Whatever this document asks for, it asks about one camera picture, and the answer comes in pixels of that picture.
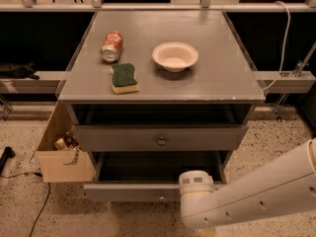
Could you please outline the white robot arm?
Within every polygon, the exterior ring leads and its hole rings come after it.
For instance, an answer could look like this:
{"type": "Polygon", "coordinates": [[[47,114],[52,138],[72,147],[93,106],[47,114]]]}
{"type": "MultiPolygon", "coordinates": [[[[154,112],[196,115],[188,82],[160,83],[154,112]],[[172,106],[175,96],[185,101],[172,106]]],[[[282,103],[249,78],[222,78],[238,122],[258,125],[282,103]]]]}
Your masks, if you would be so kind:
{"type": "Polygon", "coordinates": [[[181,217],[205,229],[316,209],[316,139],[216,189],[205,171],[180,175],[181,217]]]}

